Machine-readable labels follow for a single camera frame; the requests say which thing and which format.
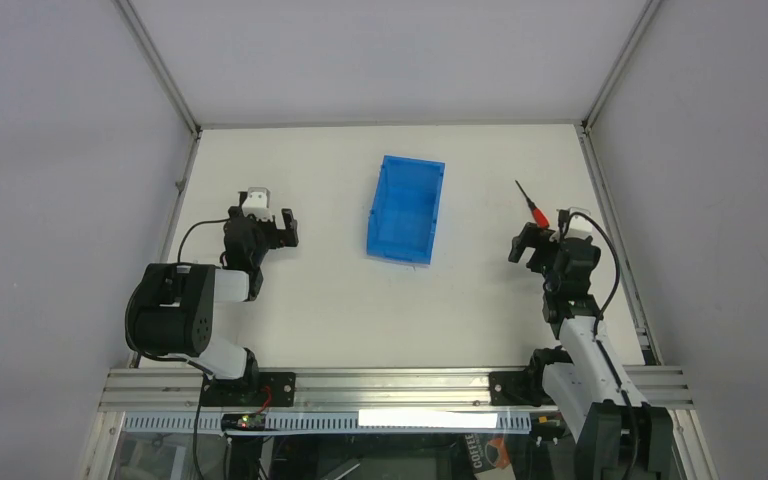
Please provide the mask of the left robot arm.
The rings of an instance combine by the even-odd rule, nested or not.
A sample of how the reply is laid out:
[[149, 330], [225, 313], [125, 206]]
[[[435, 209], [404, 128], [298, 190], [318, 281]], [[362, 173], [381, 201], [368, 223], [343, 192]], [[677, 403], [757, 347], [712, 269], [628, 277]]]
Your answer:
[[299, 244], [294, 212], [271, 209], [271, 192], [251, 187], [217, 220], [223, 250], [216, 264], [150, 263], [128, 300], [124, 328], [128, 347], [156, 362], [181, 362], [208, 380], [244, 392], [264, 391], [253, 351], [215, 333], [219, 303], [255, 301], [264, 283], [262, 263], [272, 250]]

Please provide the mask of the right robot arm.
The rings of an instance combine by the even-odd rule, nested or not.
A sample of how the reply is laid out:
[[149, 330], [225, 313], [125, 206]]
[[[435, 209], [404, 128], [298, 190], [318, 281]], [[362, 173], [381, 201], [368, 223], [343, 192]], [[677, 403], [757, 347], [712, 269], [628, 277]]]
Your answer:
[[509, 260], [530, 250], [526, 266], [543, 278], [543, 316], [559, 341], [534, 352], [526, 399], [549, 398], [575, 442], [577, 479], [667, 479], [673, 422], [634, 384], [606, 332], [590, 292], [601, 250], [589, 235], [528, 222], [512, 239]]

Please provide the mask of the red handled screwdriver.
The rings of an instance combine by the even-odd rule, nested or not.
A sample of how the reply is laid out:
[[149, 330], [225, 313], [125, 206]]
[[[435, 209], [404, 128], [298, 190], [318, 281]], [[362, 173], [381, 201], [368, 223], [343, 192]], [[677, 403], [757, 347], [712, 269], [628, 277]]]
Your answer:
[[518, 190], [523, 195], [526, 205], [529, 211], [531, 212], [531, 215], [535, 224], [542, 229], [548, 229], [550, 227], [550, 221], [547, 219], [546, 215], [537, 206], [537, 204], [529, 197], [529, 195], [524, 190], [522, 184], [518, 180], [514, 180], [514, 182]]

